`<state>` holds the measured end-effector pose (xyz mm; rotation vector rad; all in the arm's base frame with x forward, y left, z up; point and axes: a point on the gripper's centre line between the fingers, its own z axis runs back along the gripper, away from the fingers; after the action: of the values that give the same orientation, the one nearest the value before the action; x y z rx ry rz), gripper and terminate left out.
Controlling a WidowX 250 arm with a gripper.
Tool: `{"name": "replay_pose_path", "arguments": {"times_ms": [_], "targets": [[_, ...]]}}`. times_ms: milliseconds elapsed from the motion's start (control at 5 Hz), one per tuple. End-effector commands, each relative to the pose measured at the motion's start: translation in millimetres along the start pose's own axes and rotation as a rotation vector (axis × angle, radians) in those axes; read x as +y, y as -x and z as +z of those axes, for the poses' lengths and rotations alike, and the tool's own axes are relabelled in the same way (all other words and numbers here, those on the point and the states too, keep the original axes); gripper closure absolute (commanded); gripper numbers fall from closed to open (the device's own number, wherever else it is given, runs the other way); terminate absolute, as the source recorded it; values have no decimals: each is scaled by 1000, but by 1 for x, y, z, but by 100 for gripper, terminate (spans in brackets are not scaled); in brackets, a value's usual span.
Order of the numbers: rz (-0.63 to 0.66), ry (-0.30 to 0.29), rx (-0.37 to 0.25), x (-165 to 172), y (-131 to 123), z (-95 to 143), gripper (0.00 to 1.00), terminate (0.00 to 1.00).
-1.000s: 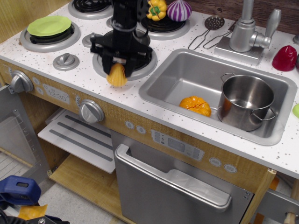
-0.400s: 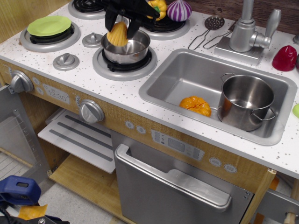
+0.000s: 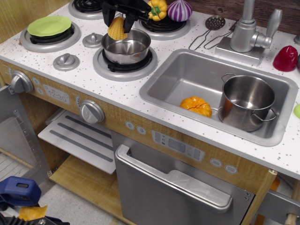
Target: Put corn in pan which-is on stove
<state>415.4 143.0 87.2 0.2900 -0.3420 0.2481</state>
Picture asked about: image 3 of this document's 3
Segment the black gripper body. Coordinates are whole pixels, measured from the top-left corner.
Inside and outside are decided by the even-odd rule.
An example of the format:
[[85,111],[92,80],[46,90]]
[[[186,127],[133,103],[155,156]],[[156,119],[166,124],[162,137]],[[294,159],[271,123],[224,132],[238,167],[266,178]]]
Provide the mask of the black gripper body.
[[151,11],[151,7],[143,0],[103,0],[102,7],[113,8],[126,15],[136,13],[140,20],[148,20]]

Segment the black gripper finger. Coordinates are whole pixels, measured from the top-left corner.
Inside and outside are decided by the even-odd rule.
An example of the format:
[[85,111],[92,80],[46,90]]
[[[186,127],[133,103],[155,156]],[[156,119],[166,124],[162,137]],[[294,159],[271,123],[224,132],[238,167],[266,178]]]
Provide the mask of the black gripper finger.
[[109,7],[102,7],[102,14],[103,14],[103,19],[107,27],[110,27],[114,17],[115,17],[115,10],[113,8]]
[[126,15],[123,23],[123,28],[125,33],[129,33],[131,31],[131,28],[137,19],[138,16],[136,13],[130,12],[129,14]]

